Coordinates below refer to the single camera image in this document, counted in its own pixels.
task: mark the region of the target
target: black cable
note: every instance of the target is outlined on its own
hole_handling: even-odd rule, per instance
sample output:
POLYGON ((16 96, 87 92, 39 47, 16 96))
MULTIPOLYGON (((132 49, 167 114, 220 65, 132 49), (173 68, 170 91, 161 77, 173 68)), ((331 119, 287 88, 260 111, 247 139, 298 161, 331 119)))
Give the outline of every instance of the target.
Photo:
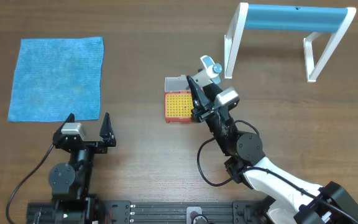
MULTIPOLYGON (((249 125, 257 134, 259 134, 259 132, 256 130, 256 128, 253 128, 252 125, 249 125)), ((332 212, 338 212, 340 213, 341 215, 344 215, 345 217, 347 217, 348 219, 352 220, 353 222, 355 222, 356 224, 358 224, 358 221, 353 218, 351 215, 347 214, 346 212, 342 211, 341 209, 335 207, 334 205, 331 205, 330 203, 324 201, 323 199, 317 197, 317 196, 314 196, 312 195, 311 193, 307 192, 305 189, 303 188, 300 188, 298 187, 297 185, 295 185, 294 183, 290 182, 289 180, 287 180, 286 178, 280 176, 279 174, 276 174, 275 172, 269 170, 269 169, 264 169, 264 168, 261 168, 261 167, 248 167, 248 168, 245 168, 243 170, 241 170, 240 172, 238 172, 236 175, 230 177, 229 179, 225 180, 224 182, 221 182, 219 184, 214 184, 212 182, 210 182, 203 174, 203 171, 201 170, 201 166, 200 166, 200 155, 201 155, 201 150, 203 149, 203 147, 210 143, 211 141, 214 141, 215 140, 215 137, 205 141, 204 143, 202 143, 202 145, 200 146, 200 148, 198 149, 198 152, 197 152, 197 167, 198 167, 198 171, 200 172, 200 175, 201 177, 205 180, 205 182, 213 187, 220 187, 220 186, 223 186, 227 183, 229 183, 230 181, 232 181, 235 177, 247 172, 247 171, 250 171, 250 170, 261 170, 261 171, 264 171, 268 174, 272 174, 274 175, 275 177, 279 178, 280 180, 284 181, 285 183, 287 183, 289 186, 293 187, 295 190, 301 192, 302 194, 318 201, 319 203, 323 204, 324 206, 328 207, 330 209, 330 211, 332 212)))
POLYGON ((41 162, 26 176, 24 177, 24 179, 17 185, 17 187, 15 188, 15 190, 13 191, 10 199, 7 201, 7 204, 6 204, 6 210, 5 210, 5 216, 6 216, 6 219, 7 221, 10 223, 10 224, 14 224, 14 222, 11 220, 10 216, 9 216, 9 207, 11 206, 11 202, 12 202, 12 199, 13 197, 15 197, 15 194, 17 193, 17 191, 19 190, 20 187, 22 187, 23 183, 29 178, 31 177, 31 175, 33 175, 35 173, 35 171, 38 170, 38 168, 45 162, 45 160, 47 159, 47 157, 49 156, 50 152, 52 151, 54 145, 51 144, 47 153, 44 155, 44 157, 42 158, 41 162))
POLYGON ((238 122, 248 125, 250 128, 252 128, 252 130, 255 131, 255 133, 256 133, 257 135, 259 135, 258 129, 256 129, 252 124, 248 123, 247 121, 243 121, 243 120, 234 121, 233 124, 236 124, 236 123, 238 123, 238 122))

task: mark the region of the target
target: blue towel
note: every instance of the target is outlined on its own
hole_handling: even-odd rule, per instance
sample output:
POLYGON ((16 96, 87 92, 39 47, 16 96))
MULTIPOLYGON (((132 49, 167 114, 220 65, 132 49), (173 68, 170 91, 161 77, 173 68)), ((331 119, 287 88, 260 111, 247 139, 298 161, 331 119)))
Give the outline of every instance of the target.
POLYGON ((99 119, 103 38, 22 39, 8 121, 99 119))

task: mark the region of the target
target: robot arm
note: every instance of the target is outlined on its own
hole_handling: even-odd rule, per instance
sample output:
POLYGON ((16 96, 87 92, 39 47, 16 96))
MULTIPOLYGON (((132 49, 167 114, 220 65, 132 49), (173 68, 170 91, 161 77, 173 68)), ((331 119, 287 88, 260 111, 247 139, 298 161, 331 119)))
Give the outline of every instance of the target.
POLYGON ((356 223, 331 213, 325 205, 329 203, 358 220, 358 204, 340 185, 334 182, 325 187, 311 184, 271 163, 263 152, 258 130, 245 121, 234 121, 229 114, 239 102, 239 95, 233 88, 222 91, 212 83, 201 89, 191 77, 187 80, 194 106, 192 121, 207 123, 223 154, 230 157, 224 165, 236 183, 243 183, 274 199, 266 211, 272 223, 356 223), (249 125, 255 133, 239 131, 237 122, 249 125))

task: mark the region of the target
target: yellow grid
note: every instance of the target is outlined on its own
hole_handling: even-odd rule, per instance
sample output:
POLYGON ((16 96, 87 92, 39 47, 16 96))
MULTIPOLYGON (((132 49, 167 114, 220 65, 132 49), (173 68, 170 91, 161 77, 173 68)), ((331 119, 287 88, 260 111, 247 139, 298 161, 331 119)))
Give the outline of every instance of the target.
POLYGON ((165 116, 167 118, 190 118, 191 109, 193 109, 191 93, 165 95, 165 116))

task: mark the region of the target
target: wooden table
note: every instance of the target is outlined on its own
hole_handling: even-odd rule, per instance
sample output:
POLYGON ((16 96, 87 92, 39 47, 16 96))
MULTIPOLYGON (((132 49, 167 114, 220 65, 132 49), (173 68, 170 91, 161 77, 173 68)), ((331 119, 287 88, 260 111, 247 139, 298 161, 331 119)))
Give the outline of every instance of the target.
MULTIPOLYGON (((24 38, 103 36, 101 115, 108 111, 117 147, 95 158, 91 191, 106 200, 231 202, 265 197, 233 182, 214 188, 200 177, 196 151, 211 137, 206 124, 167 124, 165 77, 194 75, 206 54, 223 63, 223 35, 238 1, 0 1, 0 223, 15 186, 39 162, 60 123, 10 123, 12 79, 24 38)), ((251 3, 273 4, 272 1, 251 3)), ((233 80, 241 96, 233 117, 258 127, 266 155, 310 182, 340 183, 358 203, 358 1, 280 4, 357 8, 354 22, 317 83, 306 82, 306 33, 247 31, 233 80)), ((319 55, 325 40, 313 42, 319 55)), ((101 121, 83 122, 97 138, 101 121)), ((66 162, 54 150, 20 189, 11 217, 24 223, 27 202, 50 199, 49 170, 66 162)), ((201 163, 213 182, 228 177, 216 144, 201 163)))

